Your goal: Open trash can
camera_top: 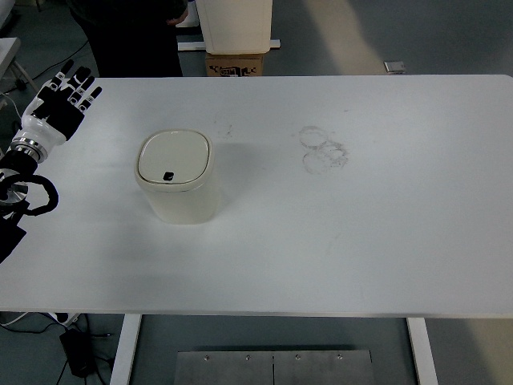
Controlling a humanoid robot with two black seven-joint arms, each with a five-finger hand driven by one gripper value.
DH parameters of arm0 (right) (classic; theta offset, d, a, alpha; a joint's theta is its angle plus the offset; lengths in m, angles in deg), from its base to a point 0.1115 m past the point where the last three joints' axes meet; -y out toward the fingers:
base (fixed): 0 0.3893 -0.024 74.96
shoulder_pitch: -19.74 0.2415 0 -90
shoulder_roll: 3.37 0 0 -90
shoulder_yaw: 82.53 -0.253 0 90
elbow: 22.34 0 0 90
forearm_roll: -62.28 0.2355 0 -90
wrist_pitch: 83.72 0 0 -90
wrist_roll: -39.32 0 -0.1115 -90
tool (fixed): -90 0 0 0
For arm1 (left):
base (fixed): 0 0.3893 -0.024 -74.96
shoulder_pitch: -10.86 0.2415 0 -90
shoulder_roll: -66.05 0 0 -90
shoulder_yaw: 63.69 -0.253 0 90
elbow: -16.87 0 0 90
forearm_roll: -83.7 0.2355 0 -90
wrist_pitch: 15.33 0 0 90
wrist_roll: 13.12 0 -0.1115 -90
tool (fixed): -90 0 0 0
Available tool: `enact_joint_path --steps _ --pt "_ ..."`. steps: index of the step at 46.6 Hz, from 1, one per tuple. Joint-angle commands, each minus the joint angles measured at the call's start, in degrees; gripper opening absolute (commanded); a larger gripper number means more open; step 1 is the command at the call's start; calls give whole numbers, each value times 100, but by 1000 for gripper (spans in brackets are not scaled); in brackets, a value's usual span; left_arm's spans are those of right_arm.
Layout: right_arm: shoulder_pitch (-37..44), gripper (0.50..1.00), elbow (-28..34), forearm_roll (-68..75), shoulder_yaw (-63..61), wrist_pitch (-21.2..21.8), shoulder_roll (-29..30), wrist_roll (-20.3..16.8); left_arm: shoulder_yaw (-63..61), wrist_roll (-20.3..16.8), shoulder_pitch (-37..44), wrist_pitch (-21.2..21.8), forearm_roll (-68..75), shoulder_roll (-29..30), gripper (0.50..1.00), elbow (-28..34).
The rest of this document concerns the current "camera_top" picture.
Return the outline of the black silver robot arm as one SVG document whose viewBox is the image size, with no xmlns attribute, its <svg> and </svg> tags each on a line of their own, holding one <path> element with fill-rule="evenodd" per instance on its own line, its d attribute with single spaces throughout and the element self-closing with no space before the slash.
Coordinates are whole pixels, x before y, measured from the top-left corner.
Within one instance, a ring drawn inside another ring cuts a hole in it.
<svg viewBox="0 0 513 385">
<path fill-rule="evenodd" d="M 18 223 L 24 216 L 53 211 L 59 194 L 53 183 L 36 173 L 54 147 L 67 142 L 78 130 L 85 113 L 102 92 L 91 90 L 95 81 L 88 67 L 79 67 L 67 78 L 74 62 L 68 61 L 38 91 L 23 112 L 21 128 L 1 156 L 1 260 L 5 261 L 26 230 Z"/>
</svg>

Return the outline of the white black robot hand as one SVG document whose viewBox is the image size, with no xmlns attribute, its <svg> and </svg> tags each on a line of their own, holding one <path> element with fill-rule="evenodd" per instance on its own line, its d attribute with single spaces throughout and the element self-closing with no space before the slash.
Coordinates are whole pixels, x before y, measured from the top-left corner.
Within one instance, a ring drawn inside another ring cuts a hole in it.
<svg viewBox="0 0 513 385">
<path fill-rule="evenodd" d="M 79 106 L 85 91 L 95 81 L 91 69 L 80 67 L 59 89 L 74 61 L 69 59 L 29 104 L 22 115 L 22 128 L 11 141 L 11 150 L 31 157 L 48 157 L 54 147 L 64 144 L 78 130 L 86 112 L 101 94 L 96 87 Z"/>
</svg>

